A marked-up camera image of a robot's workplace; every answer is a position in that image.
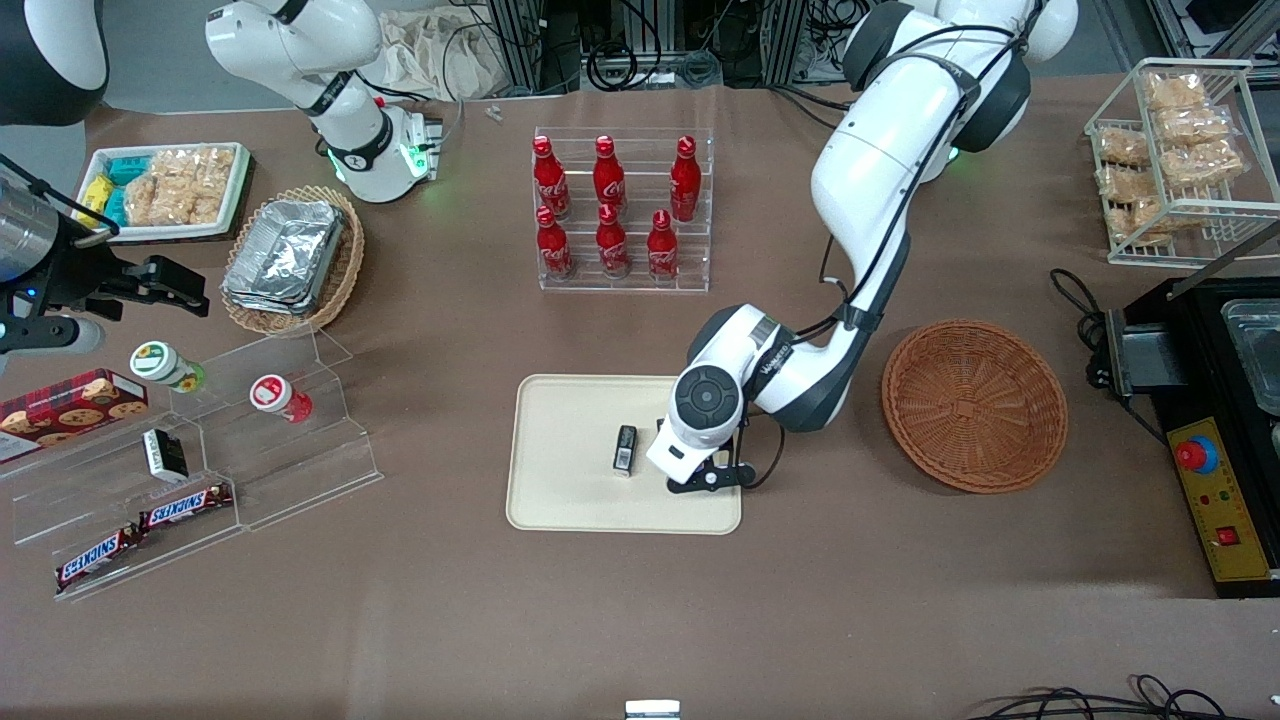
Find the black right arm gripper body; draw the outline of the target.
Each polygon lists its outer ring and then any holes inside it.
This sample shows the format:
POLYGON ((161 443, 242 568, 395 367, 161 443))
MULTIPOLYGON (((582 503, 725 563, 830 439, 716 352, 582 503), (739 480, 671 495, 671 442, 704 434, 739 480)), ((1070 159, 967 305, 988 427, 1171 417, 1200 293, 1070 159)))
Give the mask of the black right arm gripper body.
POLYGON ((59 217, 58 237, 41 265, 42 313, 68 309, 118 322, 122 302, 143 297, 138 279, 129 274, 133 265, 120 260, 109 246, 113 236, 111 229, 92 231, 67 215, 59 217))

